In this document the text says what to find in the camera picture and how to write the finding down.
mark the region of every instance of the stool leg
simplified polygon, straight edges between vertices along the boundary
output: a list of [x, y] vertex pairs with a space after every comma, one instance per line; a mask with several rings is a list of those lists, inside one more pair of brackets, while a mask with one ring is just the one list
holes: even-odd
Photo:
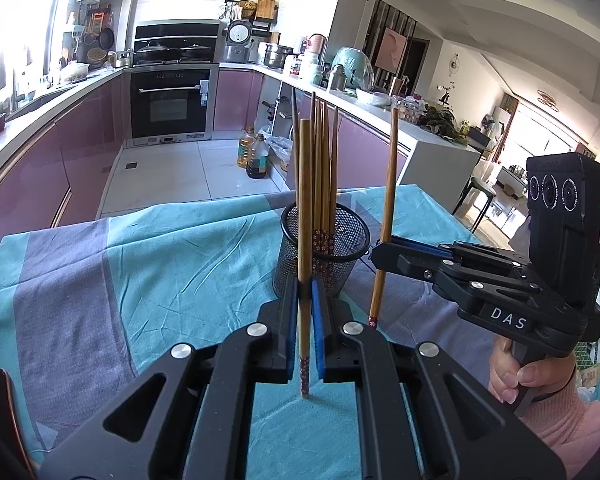
[[462, 190], [462, 196], [460, 197], [460, 202], [458, 202], [458, 205], [456, 205], [456, 208], [451, 213], [452, 215], [455, 215], [456, 211], [458, 211], [458, 209], [460, 209], [460, 206], [462, 205], [462, 202], [464, 202], [464, 199], [469, 194], [469, 191], [471, 191], [472, 187], [473, 186], [471, 185], [471, 181], [469, 181], [469, 182], [466, 183], [466, 186], [464, 186], [464, 189]]
[[487, 203], [484, 205], [484, 207], [482, 208], [482, 211], [480, 211], [480, 214], [478, 215], [478, 218], [475, 219], [474, 225], [471, 227], [471, 232], [472, 233], [475, 233], [475, 230], [478, 228], [478, 225], [480, 225], [480, 222], [482, 222], [482, 219], [487, 214], [489, 206], [491, 205], [491, 201], [493, 201], [493, 197], [492, 196], [488, 196], [487, 197]]

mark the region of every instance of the ceiling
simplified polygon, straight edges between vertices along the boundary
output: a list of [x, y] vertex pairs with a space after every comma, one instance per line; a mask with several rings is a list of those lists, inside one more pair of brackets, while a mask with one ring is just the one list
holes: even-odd
[[484, 56], [504, 88], [531, 102], [545, 90], [556, 118], [600, 142], [600, 0], [385, 1]]

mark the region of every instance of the pink sleeve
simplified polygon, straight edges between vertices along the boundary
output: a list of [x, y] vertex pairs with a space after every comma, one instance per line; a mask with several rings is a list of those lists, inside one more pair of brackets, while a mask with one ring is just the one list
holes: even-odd
[[584, 404], [574, 380], [553, 397], [533, 402], [522, 421], [560, 457], [569, 479], [600, 447], [600, 402]]

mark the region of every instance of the oven handle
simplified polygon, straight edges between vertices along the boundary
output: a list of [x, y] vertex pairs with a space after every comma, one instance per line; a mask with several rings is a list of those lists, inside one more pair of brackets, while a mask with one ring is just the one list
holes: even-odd
[[147, 94], [149, 92], [167, 92], [169, 90], [200, 90], [200, 85], [195, 86], [178, 86], [176, 88], [151, 88], [149, 90], [145, 90], [144, 88], [139, 88], [138, 91], [141, 94]]

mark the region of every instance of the wooden cutting board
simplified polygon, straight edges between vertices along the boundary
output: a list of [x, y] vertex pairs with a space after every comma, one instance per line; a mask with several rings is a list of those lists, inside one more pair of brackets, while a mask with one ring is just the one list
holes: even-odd
[[266, 18], [273, 20], [276, 14], [275, 0], [258, 0], [258, 8], [256, 9], [256, 18]]

